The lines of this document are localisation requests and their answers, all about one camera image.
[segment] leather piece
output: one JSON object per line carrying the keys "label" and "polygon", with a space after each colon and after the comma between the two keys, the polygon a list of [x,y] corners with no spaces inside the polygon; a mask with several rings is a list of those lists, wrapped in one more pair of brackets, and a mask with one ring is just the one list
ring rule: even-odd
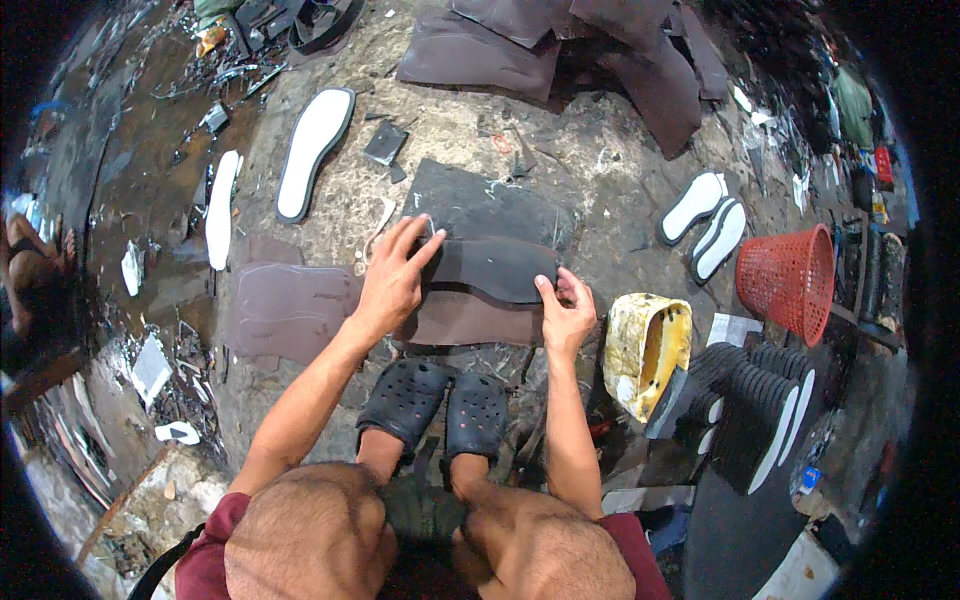
{"label": "leather piece", "polygon": [[394,333],[394,339],[422,346],[489,342],[541,346],[543,306],[509,305],[452,290],[425,290],[420,307]]}
{"label": "leather piece", "polygon": [[700,82],[700,97],[704,100],[727,99],[727,69],[713,51],[707,31],[696,13],[687,5],[680,5],[681,34],[693,58],[693,70]]}
{"label": "leather piece", "polygon": [[455,12],[428,9],[417,17],[396,80],[497,85],[546,102],[559,55],[552,36],[528,50]]}
{"label": "leather piece", "polygon": [[640,52],[660,45],[670,10],[670,0],[574,0],[570,6],[574,16]]}
{"label": "leather piece", "polygon": [[[237,265],[243,266],[255,261],[278,262],[287,265],[302,265],[303,255],[300,248],[281,242],[272,237],[248,233],[238,243]],[[280,368],[280,357],[261,355],[250,356],[252,365],[262,371],[273,372]]]}
{"label": "leather piece", "polygon": [[673,158],[700,129],[700,85],[684,55],[658,31],[655,48],[605,53],[599,63],[620,79],[663,155]]}
{"label": "leather piece", "polygon": [[524,48],[550,31],[555,0],[449,0],[447,7]]}
{"label": "leather piece", "polygon": [[578,227],[565,201],[424,158],[403,205],[404,216],[426,212],[448,239],[509,237],[551,248],[563,256]]}
{"label": "leather piece", "polygon": [[309,365],[356,310],[361,285],[349,267],[254,262],[235,279],[227,345]]}
{"label": "leather piece", "polygon": [[[418,244],[411,252],[416,252]],[[445,240],[423,268],[423,286],[445,284],[476,288],[495,300],[516,304],[541,303],[534,277],[557,282],[557,256],[549,248],[505,237],[485,240]]]}

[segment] paper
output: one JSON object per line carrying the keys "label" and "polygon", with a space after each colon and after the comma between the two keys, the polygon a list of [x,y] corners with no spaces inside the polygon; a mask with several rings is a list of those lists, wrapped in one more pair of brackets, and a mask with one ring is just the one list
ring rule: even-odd
{"label": "paper", "polygon": [[763,331],[763,323],[746,317],[713,313],[713,326],[710,328],[707,346],[717,342],[727,342],[743,348],[743,342],[747,339],[748,331],[756,331],[757,333]]}

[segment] right hand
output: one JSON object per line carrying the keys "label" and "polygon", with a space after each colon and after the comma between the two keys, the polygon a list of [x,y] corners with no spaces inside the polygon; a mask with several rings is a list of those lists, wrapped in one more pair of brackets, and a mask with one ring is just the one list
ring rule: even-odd
{"label": "right hand", "polygon": [[[572,362],[596,324],[597,313],[589,286],[563,267],[557,275],[556,291],[547,277],[538,275],[534,279],[543,298],[543,341],[548,358]],[[563,306],[561,300],[567,300],[573,307]]]}
{"label": "right hand", "polygon": [[425,213],[416,219],[403,217],[373,249],[360,304],[352,317],[369,335],[371,344],[397,329],[420,305],[420,269],[446,238],[446,231],[440,229],[407,260],[428,218]]}

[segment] brown rubber sheet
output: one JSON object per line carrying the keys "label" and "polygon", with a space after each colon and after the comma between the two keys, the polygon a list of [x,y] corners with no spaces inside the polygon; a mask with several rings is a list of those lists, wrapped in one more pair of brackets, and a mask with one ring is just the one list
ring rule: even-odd
{"label": "brown rubber sheet", "polygon": [[552,36],[528,50],[460,14],[428,9],[417,17],[396,80],[497,85],[546,102],[559,54],[560,42]]}
{"label": "brown rubber sheet", "polygon": [[422,346],[543,343],[542,304],[510,305],[452,290],[426,290],[394,339]]}
{"label": "brown rubber sheet", "polygon": [[673,158],[700,129],[700,85],[690,64],[660,31],[660,44],[649,51],[601,55],[627,89],[663,155]]}
{"label": "brown rubber sheet", "polygon": [[573,0],[570,12],[635,50],[660,45],[670,0]]}
{"label": "brown rubber sheet", "polygon": [[309,365],[356,310],[350,267],[253,262],[235,279],[227,345],[237,356],[276,355]]}
{"label": "brown rubber sheet", "polygon": [[[552,26],[555,0],[450,0],[447,7],[524,48],[533,48]],[[569,9],[570,0],[566,0]]]}
{"label": "brown rubber sheet", "polygon": [[[238,245],[237,264],[242,267],[255,261],[302,265],[303,255],[293,244],[265,235],[249,233]],[[248,359],[252,365],[263,371],[273,372],[280,368],[279,356],[250,356]]]}
{"label": "brown rubber sheet", "polygon": [[700,82],[700,97],[704,100],[727,99],[727,69],[720,57],[713,51],[703,23],[687,5],[680,5],[679,18],[682,25],[681,35],[693,59],[693,70]]}
{"label": "brown rubber sheet", "polygon": [[423,286],[475,288],[495,300],[542,302],[534,277],[557,281],[557,255],[549,248],[505,237],[445,240],[422,272]]}

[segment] black rubber sheet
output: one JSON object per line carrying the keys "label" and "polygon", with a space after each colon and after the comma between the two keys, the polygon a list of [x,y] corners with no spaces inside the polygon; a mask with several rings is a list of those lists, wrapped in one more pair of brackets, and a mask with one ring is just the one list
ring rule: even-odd
{"label": "black rubber sheet", "polygon": [[579,219],[564,201],[430,158],[420,161],[403,206],[404,215],[422,212],[451,239],[509,237],[550,248],[559,258],[570,250]]}
{"label": "black rubber sheet", "polygon": [[552,36],[528,50],[455,12],[428,9],[417,17],[396,80],[497,85],[546,102],[559,54]]}

